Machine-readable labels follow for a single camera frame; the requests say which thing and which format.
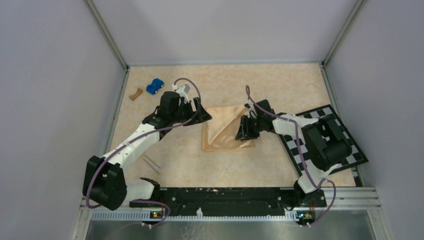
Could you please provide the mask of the orange cloth napkin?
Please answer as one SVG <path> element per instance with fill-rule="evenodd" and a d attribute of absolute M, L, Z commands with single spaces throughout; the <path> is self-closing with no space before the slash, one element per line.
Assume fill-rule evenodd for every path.
<path fill-rule="evenodd" d="M 256 147 L 253 140 L 236 140 L 241 117 L 247 114 L 244 105 L 209 106 L 205 110 L 212 119 L 202 124 L 202 151 L 236 152 Z"/>

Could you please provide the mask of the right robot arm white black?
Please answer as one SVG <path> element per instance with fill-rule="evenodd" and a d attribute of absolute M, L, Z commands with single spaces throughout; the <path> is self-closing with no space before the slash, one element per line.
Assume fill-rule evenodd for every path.
<path fill-rule="evenodd" d="M 305 118 L 276 114 L 266 99 L 256 103 L 248 100 L 244 107 L 248 111 L 240 119 L 235 140 L 254 140 L 263 131 L 289 135 L 294 140 L 304 170 L 294 184 L 293 200 L 299 206 L 307 206 L 314 198 L 313 192 L 352 154 L 352 145 L 334 115 Z"/>

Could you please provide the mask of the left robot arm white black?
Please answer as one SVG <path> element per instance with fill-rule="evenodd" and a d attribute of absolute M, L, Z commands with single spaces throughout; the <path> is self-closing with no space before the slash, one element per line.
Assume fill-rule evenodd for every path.
<path fill-rule="evenodd" d="M 118 209 L 128 186 L 125 171 L 145 151 L 162 140 L 172 129 L 204 123 L 212 116 L 202 106 L 200 96 L 187 100 L 180 93 L 166 91 L 159 105 L 122 143 L 101 157 L 92 156 L 86 164 L 82 194 L 88 208 Z"/>

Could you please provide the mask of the blue toy car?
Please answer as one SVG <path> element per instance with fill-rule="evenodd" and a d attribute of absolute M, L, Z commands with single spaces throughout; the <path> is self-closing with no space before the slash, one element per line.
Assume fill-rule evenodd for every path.
<path fill-rule="evenodd" d="M 154 78 L 150 84 L 146 86 L 146 91 L 151 95 L 155 95 L 164 87 L 164 82 L 159 78 Z"/>

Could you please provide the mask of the small brown wooden piece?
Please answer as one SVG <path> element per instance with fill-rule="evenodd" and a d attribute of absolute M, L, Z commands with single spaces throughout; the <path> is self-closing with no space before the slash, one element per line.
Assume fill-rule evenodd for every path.
<path fill-rule="evenodd" d="M 135 101 L 143 92 L 144 90 L 141 87 L 138 87 L 135 93 L 130 94 L 128 97 L 131 101 Z"/>

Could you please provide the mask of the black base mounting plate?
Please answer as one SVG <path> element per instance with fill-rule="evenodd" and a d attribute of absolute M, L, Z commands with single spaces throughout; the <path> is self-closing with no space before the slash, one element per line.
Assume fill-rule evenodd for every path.
<path fill-rule="evenodd" d="M 131 208 L 170 208 L 170 216 L 194 216 L 201 210 L 206 217 L 282 216 L 295 208 L 327 206 L 323 190 L 305 194 L 292 187 L 161 188 L 149 203 L 129 202 Z"/>

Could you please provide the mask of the aluminium front rail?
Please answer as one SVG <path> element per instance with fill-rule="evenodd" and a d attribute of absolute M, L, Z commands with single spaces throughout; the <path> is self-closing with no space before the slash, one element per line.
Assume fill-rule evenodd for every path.
<path fill-rule="evenodd" d="M 291 187 L 160 188 L 155 204 L 135 203 L 129 193 L 116 210 L 92 209 L 92 220 L 111 221 L 293 221 L 311 222 L 326 209 L 334 211 L 379 210 L 381 203 L 372 187 L 323 187 L 299 197 Z"/>

